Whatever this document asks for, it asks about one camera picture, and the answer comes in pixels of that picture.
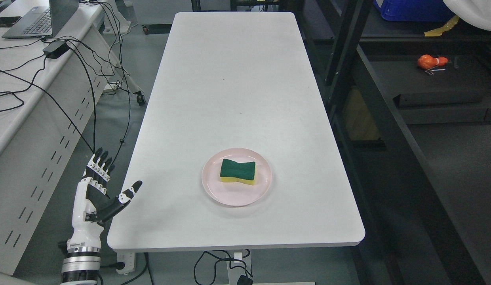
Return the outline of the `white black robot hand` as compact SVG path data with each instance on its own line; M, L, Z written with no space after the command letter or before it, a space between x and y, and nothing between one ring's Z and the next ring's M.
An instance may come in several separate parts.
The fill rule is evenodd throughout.
M114 169L113 158L102 148L88 161L77 184L73 213L73 235L67 241L68 255L101 249L101 233L108 220L120 213L137 195L142 181L122 190L116 197L108 197L107 184Z

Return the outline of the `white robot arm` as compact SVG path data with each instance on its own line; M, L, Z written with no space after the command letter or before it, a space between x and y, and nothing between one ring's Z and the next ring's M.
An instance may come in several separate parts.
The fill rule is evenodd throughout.
M68 250L61 269L61 285L96 285L101 256L94 247L76 247Z

